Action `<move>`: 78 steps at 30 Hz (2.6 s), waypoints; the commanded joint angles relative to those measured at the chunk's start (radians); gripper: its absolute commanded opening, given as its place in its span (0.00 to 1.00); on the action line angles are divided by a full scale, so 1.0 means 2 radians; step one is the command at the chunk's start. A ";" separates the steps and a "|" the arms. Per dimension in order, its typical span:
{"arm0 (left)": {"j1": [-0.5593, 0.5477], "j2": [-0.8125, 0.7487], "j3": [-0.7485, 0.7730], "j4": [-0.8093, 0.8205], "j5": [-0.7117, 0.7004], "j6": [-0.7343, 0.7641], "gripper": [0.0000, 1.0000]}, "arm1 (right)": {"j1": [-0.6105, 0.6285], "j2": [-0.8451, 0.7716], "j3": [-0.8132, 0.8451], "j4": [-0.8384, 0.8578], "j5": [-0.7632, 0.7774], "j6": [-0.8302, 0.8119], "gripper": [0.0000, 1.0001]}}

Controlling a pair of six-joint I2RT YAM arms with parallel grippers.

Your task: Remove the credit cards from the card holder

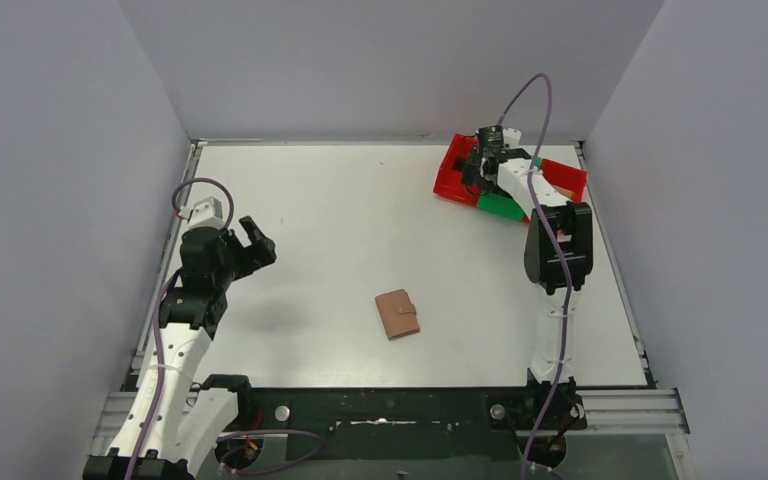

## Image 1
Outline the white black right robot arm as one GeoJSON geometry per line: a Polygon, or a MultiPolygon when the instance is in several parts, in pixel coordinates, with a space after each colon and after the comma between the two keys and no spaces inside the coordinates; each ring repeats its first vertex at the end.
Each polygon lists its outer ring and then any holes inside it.
{"type": "Polygon", "coordinates": [[[561,194],[522,148],[472,147],[462,183],[509,197],[528,217],[523,265],[542,302],[529,372],[540,383],[567,383],[577,298],[594,265],[591,207],[561,194]]]}

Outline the green plastic bin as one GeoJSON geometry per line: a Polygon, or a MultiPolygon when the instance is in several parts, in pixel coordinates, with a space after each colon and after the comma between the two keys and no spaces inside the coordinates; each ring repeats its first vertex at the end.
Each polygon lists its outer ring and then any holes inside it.
{"type": "Polygon", "coordinates": [[[538,205],[538,178],[542,158],[514,158],[507,163],[479,160],[479,179],[488,186],[480,188],[478,207],[490,213],[516,221],[529,220],[531,210],[538,205]]]}

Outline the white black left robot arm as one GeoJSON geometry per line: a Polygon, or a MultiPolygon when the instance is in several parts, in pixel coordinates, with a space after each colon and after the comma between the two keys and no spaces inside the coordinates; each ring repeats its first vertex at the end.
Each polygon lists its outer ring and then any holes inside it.
{"type": "Polygon", "coordinates": [[[202,380],[206,398],[184,410],[198,367],[227,310],[227,291],[276,259],[275,243],[249,216],[233,229],[198,225],[181,238],[180,267],[161,287],[152,348],[135,399],[106,452],[87,459],[85,479],[193,479],[222,431],[254,416],[251,384],[239,374],[202,380]]]}

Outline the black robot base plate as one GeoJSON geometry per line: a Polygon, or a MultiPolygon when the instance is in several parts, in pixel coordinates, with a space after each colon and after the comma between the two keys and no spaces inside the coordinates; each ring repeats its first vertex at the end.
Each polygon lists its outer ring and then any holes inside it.
{"type": "Polygon", "coordinates": [[[286,439],[282,458],[313,460],[518,459],[530,431],[530,456],[560,460],[568,432],[588,422],[575,389],[537,387],[255,388],[220,441],[218,461],[253,467],[263,438],[245,431],[276,430],[286,439]]]}

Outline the tan leather card holder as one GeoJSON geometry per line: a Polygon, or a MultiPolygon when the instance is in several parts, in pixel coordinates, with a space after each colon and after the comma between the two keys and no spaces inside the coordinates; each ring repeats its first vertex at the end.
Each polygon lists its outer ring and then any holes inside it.
{"type": "Polygon", "coordinates": [[[417,310],[406,290],[380,294],[375,297],[375,305],[388,340],[420,332],[417,310]]]}

